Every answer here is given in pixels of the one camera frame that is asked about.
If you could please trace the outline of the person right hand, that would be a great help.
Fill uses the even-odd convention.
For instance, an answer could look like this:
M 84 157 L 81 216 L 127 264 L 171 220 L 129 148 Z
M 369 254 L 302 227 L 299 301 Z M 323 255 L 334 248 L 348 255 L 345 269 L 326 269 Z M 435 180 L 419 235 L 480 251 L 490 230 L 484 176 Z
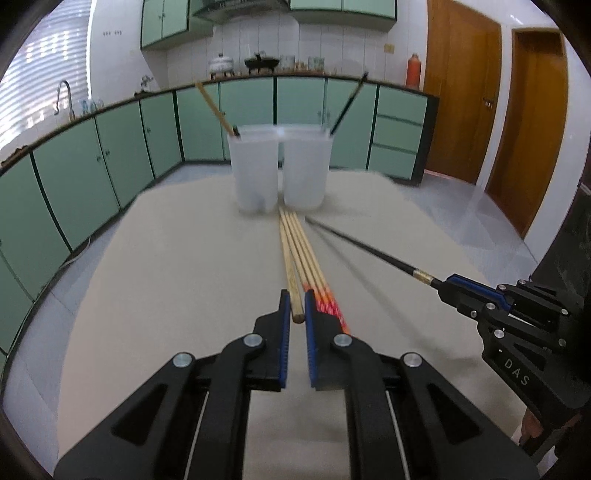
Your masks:
M 534 415 L 534 413 L 527 409 L 521 423 L 521 435 L 519 438 L 519 444 L 523 445 L 527 441 L 537 439 L 543 433 L 543 426 L 540 421 Z

